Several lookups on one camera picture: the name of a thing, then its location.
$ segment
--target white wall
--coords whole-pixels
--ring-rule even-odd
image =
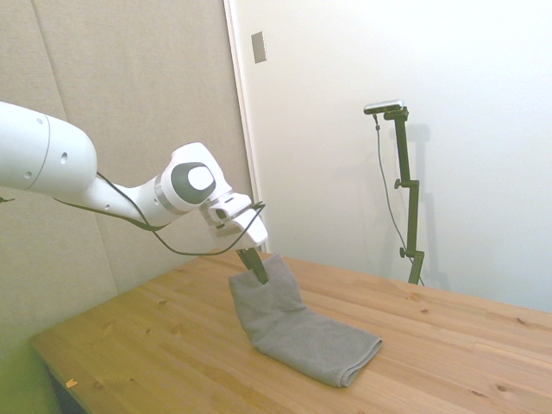
[[[552,311],[550,2],[229,6],[269,251],[407,280],[362,114],[402,98],[426,285]],[[261,30],[268,60],[256,65]],[[390,193],[405,232],[408,192]]]

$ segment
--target light switch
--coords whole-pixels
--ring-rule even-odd
[[[265,37],[262,32],[252,34],[251,42],[253,43],[253,56],[255,57],[255,63],[261,63],[267,60]]]

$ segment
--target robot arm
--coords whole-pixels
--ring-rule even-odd
[[[85,132],[60,119],[10,103],[0,103],[0,186],[34,191],[64,204],[116,216],[158,230],[200,209],[219,248],[249,226],[233,249],[249,249],[267,239],[249,196],[232,191],[223,171],[201,143],[172,153],[168,167],[146,184],[115,185],[97,177],[96,150]]]

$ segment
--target wood grain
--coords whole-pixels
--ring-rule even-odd
[[[251,347],[228,288],[244,270],[234,253],[186,263],[32,343],[90,413],[552,412],[552,314],[285,261],[312,310],[383,339],[349,388]]]

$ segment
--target folded towel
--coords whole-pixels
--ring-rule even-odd
[[[279,254],[264,262],[268,281],[253,271],[229,279],[235,310],[261,353],[330,386],[349,386],[381,348],[381,339],[318,315],[301,299],[292,271]]]

